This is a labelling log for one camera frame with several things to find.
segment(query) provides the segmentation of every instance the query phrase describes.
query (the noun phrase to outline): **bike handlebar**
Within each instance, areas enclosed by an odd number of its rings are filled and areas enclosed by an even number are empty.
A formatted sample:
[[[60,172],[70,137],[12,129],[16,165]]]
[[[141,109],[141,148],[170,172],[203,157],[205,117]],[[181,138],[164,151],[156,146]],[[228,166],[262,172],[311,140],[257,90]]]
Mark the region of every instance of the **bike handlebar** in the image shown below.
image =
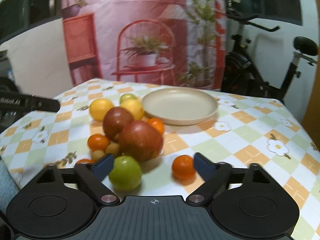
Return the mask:
[[[245,22],[244,24],[245,25],[252,25],[254,27],[257,27],[259,29],[265,30],[265,31],[270,32],[270,33],[273,33],[273,32],[276,32],[277,30],[280,30],[280,26],[276,26],[276,27],[274,27],[272,29],[269,29],[269,28],[267,28],[265,26],[262,26],[262,25],[259,25],[259,24],[256,24],[256,23],[252,23],[252,22]]]
[[[255,18],[258,18],[259,15],[258,14],[254,14],[254,15],[251,15],[251,16],[243,18],[243,17],[239,17],[239,16],[230,15],[230,14],[227,13],[227,17],[229,19],[235,20],[237,22],[247,22],[247,21],[253,20]]]
[[[280,30],[280,26],[276,26],[272,29],[269,29],[267,27],[264,27],[262,25],[259,25],[259,24],[256,24],[256,23],[252,23],[252,22],[249,22],[250,20],[253,20],[253,19],[256,19],[259,17],[258,14],[253,14],[251,16],[248,16],[248,17],[240,17],[240,13],[236,10],[234,10],[233,8],[232,9],[227,9],[227,17],[229,19],[232,19],[232,20],[235,20],[237,22],[240,22],[241,24],[244,24],[244,25],[252,25],[254,27],[257,27],[259,29],[262,29],[262,30],[265,30],[267,32],[276,32],[277,30]]]

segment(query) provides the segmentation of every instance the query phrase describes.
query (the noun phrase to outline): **checkered tablecloth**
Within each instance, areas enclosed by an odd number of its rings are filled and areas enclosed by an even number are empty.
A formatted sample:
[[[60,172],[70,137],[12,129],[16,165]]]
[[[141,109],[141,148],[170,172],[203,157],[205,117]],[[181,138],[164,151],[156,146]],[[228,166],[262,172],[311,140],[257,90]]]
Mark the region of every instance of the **checkered tablecloth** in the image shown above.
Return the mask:
[[[47,163],[73,167],[89,158],[87,139],[103,133],[88,106],[96,98],[108,98],[119,105],[121,94],[144,95],[165,86],[87,81],[57,96],[57,114],[32,112],[0,135],[0,154],[20,188]],[[292,234],[295,240],[320,237],[320,153],[308,134],[277,100],[251,98],[206,91],[219,102],[216,120],[192,126],[166,126],[164,153],[142,164],[142,185],[136,195],[182,195],[184,198],[203,181],[197,176],[182,185],[171,176],[171,164],[183,154],[201,152],[213,162],[235,167],[260,163],[294,198],[300,218]],[[103,183],[112,189],[108,178]]]

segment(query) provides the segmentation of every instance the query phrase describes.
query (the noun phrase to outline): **lemon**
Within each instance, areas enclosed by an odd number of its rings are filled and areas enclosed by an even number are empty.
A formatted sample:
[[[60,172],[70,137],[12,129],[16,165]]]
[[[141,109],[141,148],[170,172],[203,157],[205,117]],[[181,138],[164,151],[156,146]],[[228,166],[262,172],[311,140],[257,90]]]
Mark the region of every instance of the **lemon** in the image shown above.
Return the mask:
[[[128,110],[135,120],[141,120],[144,116],[143,106],[137,99],[123,101],[120,107]]]
[[[137,99],[137,97],[134,94],[125,93],[120,97],[120,104],[129,99]]]
[[[106,113],[113,107],[115,106],[108,99],[96,99],[91,103],[89,113],[94,120],[102,121]]]

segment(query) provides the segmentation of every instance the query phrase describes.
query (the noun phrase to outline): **white plant pot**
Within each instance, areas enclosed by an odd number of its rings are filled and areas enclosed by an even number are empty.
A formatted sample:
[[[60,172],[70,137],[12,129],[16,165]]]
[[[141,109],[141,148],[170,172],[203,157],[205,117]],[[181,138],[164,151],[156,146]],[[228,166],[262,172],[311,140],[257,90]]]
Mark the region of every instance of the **white plant pot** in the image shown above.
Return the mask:
[[[141,67],[152,67],[156,65],[157,54],[137,55],[134,64]]]

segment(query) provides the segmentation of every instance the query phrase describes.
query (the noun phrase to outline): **bike seat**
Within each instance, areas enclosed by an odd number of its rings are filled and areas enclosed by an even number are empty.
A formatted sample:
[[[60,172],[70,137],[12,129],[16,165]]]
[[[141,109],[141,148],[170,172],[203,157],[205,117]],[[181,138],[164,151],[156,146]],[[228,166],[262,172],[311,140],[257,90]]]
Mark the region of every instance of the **bike seat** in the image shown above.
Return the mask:
[[[299,50],[302,54],[307,54],[309,56],[318,55],[317,44],[306,37],[296,37],[293,41],[293,46],[296,50]]]

